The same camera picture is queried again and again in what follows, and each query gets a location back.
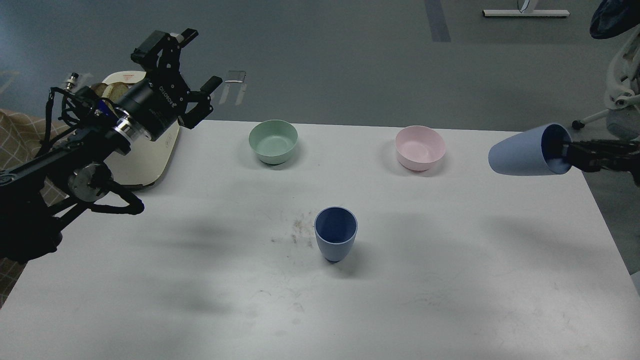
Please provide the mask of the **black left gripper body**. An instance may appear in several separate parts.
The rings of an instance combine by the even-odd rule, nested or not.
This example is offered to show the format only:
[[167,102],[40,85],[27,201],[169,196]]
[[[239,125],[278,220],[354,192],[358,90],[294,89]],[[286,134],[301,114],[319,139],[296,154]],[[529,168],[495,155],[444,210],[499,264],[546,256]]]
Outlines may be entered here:
[[183,80],[141,80],[115,103],[142,127],[151,141],[157,141],[179,117],[185,115],[188,92],[190,88]]

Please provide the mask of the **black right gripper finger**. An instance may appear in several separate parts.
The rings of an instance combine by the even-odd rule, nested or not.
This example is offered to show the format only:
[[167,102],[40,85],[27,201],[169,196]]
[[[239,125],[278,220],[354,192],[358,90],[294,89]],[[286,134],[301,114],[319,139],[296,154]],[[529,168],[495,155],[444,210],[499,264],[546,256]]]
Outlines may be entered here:
[[601,171],[600,155],[583,142],[561,141],[555,144],[555,153],[563,162],[584,173],[598,173]]

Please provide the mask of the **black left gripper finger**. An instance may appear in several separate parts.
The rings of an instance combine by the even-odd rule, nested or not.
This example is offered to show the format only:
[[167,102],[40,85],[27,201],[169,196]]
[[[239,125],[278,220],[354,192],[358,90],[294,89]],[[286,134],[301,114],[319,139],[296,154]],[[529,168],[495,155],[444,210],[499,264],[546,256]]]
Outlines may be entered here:
[[212,76],[208,79],[198,91],[188,91],[186,95],[186,103],[194,104],[192,109],[178,116],[177,121],[180,126],[187,129],[194,129],[213,111],[211,104],[211,96],[223,80],[219,76]]
[[171,79],[183,81],[185,78],[180,71],[181,51],[198,36],[198,30],[192,28],[181,33],[154,30],[130,55],[130,59],[145,72],[140,82],[164,83]]

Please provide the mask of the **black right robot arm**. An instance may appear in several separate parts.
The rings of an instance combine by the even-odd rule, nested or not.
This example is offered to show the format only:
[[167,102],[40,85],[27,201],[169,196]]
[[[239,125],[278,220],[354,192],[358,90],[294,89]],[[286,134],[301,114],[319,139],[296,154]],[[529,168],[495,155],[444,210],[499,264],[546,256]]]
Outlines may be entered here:
[[630,174],[634,185],[640,186],[640,144],[638,141],[597,139],[557,141],[553,152],[583,173],[611,171]]

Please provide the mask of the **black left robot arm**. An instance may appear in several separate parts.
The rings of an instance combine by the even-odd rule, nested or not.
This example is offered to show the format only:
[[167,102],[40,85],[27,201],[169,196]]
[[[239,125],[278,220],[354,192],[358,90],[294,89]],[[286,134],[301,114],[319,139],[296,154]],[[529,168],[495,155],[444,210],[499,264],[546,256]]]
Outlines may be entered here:
[[155,30],[131,54],[142,80],[116,100],[79,87],[71,73],[49,91],[45,134],[33,160],[1,171],[1,257],[27,264],[54,253],[62,230],[84,211],[137,215],[144,203],[114,180],[105,163],[127,155],[141,136],[157,141],[173,125],[193,129],[213,111],[211,94],[223,82],[212,76],[190,89],[180,72],[181,51],[196,29]]

